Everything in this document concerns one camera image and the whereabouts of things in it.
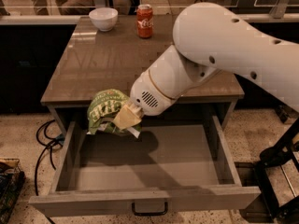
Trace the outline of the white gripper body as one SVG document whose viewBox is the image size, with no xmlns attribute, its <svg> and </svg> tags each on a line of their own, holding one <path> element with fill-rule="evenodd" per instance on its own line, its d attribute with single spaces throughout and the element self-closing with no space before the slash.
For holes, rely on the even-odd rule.
<svg viewBox="0 0 299 224">
<path fill-rule="evenodd" d="M 175 102 L 158 90 L 150 77 L 150 70 L 143 72 L 135 81 L 130 99 L 142 108 L 146 116 L 158 116 Z"/>
</svg>

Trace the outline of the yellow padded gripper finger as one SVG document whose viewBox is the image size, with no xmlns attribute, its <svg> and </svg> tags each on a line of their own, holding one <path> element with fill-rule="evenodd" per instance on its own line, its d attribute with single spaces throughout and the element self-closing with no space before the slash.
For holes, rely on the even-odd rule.
<svg viewBox="0 0 299 224">
<path fill-rule="evenodd" d="M 125 104 L 113 119 L 113 123 L 120 130 L 124 130 L 140 123 L 142 117 L 143 111 L 140 106 L 135 104 Z"/>
</svg>

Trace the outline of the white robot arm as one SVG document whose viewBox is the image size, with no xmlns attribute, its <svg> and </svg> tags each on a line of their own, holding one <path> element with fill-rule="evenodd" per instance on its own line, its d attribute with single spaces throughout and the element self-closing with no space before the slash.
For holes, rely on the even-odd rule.
<svg viewBox="0 0 299 224">
<path fill-rule="evenodd" d="M 120 129 L 157 116 L 220 70 L 237 74 L 299 110 L 299 44 L 266 35 L 225 7 L 197 3 L 180 12 L 173 44 L 135 81 L 113 119 Z"/>
</svg>

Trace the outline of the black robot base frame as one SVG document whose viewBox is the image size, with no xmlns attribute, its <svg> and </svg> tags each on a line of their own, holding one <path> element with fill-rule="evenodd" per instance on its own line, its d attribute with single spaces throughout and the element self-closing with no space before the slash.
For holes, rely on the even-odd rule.
<svg viewBox="0 0 299 224">
<path fill-rule="evenodd" d="M 236 162 L 245 188 L 257 186 L 261 193 L 240 215 L 253 224 L 299 224 L 299 119 L 256 162 Z"/>
</svg>

